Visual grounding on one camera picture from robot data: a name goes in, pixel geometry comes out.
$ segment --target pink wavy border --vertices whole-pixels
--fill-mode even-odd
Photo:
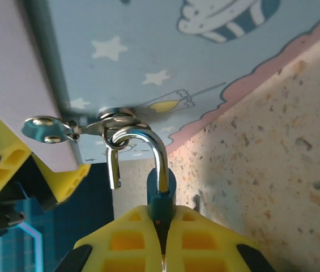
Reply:
[[[259,65],[251,74],[238,79],[228,86],[223,93],[227,102],[222,104],[219,109],[206,113],[200,120],[189,123],[183,126],[180,131],[172,134],[170,138],[173,139],[173,142],[167,146],[167,151],[170,153],[180,147],[180,145],[195,135],[204,126],[217,119],[230,107],[234,106],[235,103],[319,40],[320,22],[310,34],[306,33],[291,41],[277,56]]]

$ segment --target granite surface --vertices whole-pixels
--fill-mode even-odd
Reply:
[[[177,203],[252,237],[278,271],[320,271],[320,42],[170,154]],[[115,217],[152,160],[121,163]]]

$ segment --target teal padlock body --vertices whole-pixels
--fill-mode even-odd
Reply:
[[[169,192],[167,194],[158,192],[156,179],[157,173],[154,168],[147,177],[147,209],[155,225],[162,254],[165,254],[167,233],[176,212],[176,178],[169,169]]]

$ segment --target white star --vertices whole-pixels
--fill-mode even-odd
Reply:
[[[85,105],[88,105],[88,104],[90,104],[89,102],[85,102],[84,100],[83,100],[83,98],[77,98],[77,99],[75,99],[75,100],[72,100],[72,101],[70,101],[69,102],[69,107],[70,108],[77,108],[77,109],[84,109],[85,107]]]
[[[168,131],[170,132],[171,130],[175,129],[176,127],[174,126],[169,126],[169,127],[163,127],[160,132]]]
[[[109,41],[92,41],[92,45],[96,48],[96,52],[92,54],[92,58],[108,57],[112,61],[118,61],[120,53],[127,51],[128,48],[121,45],[120,37],[114,36]]]
[[[142,82],[142,84],[153,83],[153,84],[156,84],[157,86],[159,86],[162,84],[162,81],[170,78],[170,76],[166,75],[166,73],[167,73],[166,70],[162,70],[162,71],[158,72],[157,74],[145,74],[146,80],[144,82]]]

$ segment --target metal hook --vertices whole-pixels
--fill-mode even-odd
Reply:
[[[157,190],[160,194],[167,194],[169,192],[169,170],[167,164],[166,147],[162,140],[156,133],[148,128],[138,126],[126,126],[119,129],[112,136],[112,143],[116,146],[123,141],[130,139],[141,139],[151,146],[152,152],[155,156],[156,174],[157,174]],[[118,151],[111,148],[107,149],[108,162],[108,176],[111,189],[120,187],[120,172],[118,166]]]

